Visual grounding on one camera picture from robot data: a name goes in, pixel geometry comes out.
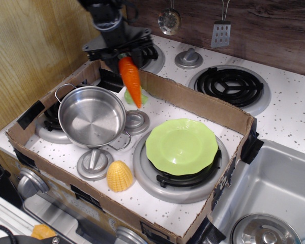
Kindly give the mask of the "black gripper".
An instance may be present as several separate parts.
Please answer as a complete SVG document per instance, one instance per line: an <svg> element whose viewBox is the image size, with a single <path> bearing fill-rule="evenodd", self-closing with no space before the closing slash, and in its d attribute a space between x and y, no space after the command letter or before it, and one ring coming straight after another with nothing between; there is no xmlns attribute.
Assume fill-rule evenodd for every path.
<svg viewBox="0 0 305 244"><path fill-rule="evenodd" d="M142 50L153 45L149 28L128 25L122 16L105 23L94 22L93 25L100 35L82 47L89 60L101 59L108 70L119 74L118 56L131 53L133 63L138 68L143 66Z"/></svg>

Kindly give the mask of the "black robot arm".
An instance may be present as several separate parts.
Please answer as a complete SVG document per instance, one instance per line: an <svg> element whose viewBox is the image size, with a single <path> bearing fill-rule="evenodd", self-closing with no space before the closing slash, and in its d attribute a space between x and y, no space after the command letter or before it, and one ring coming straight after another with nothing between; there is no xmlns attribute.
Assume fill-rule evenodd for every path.
<svg viewBox="0 0 305 244"><path fill-rule="evenodd" d="M133 63L141 68L143 50L153 42L151 30L131 26L138 17L137 8L128 1L79 1L88 11L93 26L100 35L84 44L82 50L90 61L102 60L115 73L119 72L119 56L129 54Z"/></svg>

